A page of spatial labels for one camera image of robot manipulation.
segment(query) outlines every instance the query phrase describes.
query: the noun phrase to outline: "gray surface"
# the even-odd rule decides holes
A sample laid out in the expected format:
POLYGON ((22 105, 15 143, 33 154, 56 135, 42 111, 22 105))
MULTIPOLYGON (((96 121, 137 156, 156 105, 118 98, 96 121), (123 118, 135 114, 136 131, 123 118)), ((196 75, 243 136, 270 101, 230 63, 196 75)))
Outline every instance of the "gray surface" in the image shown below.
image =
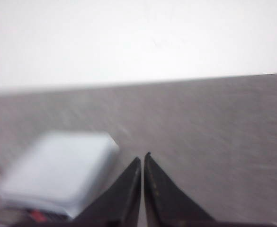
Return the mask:
POLYGON ((104 189, 150 151, 217 219, 277 222, 277 75, 0 97, 0 171, 53 129, 111 134, 104 189))

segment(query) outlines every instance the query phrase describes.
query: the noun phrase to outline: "gray table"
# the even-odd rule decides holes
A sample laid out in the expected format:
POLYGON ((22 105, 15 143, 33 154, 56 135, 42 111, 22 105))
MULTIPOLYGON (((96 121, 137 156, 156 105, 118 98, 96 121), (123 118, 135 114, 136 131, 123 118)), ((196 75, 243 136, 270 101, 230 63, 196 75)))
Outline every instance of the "gray table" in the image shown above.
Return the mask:
POLYGON ((2 96, 0 171, 49 130, 111 134, 103 190, 150 151, 217 219, 277 222, 277 74, 2 96))

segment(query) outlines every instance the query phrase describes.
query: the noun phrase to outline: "red component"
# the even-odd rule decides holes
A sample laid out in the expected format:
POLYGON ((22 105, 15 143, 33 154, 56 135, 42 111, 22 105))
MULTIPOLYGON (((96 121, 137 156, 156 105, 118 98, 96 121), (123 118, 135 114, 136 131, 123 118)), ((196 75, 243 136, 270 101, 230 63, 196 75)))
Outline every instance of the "red component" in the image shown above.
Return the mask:
POLYGON ((33 211, 31 211, 30 216, 36 222, 46 222, 47 221, 47 218, 39 210, 33 210, 33 211))

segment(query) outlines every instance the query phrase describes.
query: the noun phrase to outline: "white wall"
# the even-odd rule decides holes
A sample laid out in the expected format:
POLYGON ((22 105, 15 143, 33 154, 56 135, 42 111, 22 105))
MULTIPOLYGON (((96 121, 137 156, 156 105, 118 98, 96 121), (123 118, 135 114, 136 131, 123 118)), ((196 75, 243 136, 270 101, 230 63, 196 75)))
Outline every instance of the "white wall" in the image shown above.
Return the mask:
POLYGON ((0 93, 277 73, 277 0, 0 0, 0 93))

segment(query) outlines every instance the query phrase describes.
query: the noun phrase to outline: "black plastic object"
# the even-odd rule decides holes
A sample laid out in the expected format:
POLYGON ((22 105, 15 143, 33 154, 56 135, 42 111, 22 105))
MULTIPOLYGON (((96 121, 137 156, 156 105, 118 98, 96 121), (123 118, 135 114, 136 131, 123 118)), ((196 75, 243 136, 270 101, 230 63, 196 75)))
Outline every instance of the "black plastic object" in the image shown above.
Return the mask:
POLYGON ((113 185, 72 222, 19 223, 16 227, 137 226, 141 197, 141 162, 135 158, 113 185))
POLYGON ((172 182, 150 153, 144 160, 144 196, 149 227, 274 227, 215 221, 172 182))

